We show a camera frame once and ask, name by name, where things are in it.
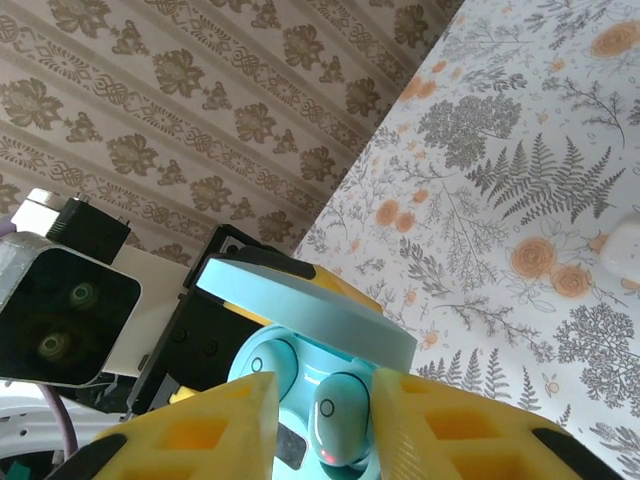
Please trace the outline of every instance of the wallpaper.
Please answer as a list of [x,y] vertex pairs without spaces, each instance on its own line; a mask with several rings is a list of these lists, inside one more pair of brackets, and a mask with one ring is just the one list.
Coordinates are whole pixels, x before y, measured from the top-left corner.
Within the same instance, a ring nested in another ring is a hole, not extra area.
[[0,4],[0,215],[84,193],[189,264],[216,224],[297,245],[452,0]]
[[640,284],[599,263],[639,191],[640,4],[467,0],[296,255],[418,340],[413,373],[640,479]]

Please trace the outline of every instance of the white floral surface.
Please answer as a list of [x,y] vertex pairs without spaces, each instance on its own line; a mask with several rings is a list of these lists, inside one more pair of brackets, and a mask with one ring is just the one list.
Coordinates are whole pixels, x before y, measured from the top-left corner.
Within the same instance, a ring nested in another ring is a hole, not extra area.
[[639,191],[640,4],[467,0],[296,254],[418,339],[414,373],[638,479],[640,285],[598,252]]

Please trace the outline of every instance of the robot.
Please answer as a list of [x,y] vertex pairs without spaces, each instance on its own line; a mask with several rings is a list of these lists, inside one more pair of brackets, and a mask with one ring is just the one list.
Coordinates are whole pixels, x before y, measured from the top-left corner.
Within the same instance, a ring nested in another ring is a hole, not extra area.
[[[54,210],[51,224],[18,214],[0,243],[0,358],[12,359],[0,376],[76,400],[101,376],[134,379],[126,421],[51,480],[619,478],[552,422],[410,375],[415,339],[320,267],[224,226],[154,312],[147,286],[166,288],[169,266],[87,246],[69,225],[97,209],[44,197],[28,201]],[[124,241],[125,224],[93,214],[121,233],[91,238]],[[105,311],[111,323],[93,325]]]

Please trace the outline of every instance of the purple cable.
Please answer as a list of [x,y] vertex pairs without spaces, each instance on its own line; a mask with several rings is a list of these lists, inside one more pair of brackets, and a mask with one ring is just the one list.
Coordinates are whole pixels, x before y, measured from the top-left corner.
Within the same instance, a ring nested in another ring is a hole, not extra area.
[[[16,226],[11,223],[11,217],[7,216],[0,219],[0,238],[16,231]],[[62,441],[64,444],[64,459],[68,460],[76,450],[78,450],[78,438],[76,437],[76,431],[73,428],[73,422],[67,411],[67,407],[64,406],[62,398],[58,395],[53,388],[49,385],[38,384],[38,388],[42,393],[45,401],[51,408],[60,430],[62,430]]]

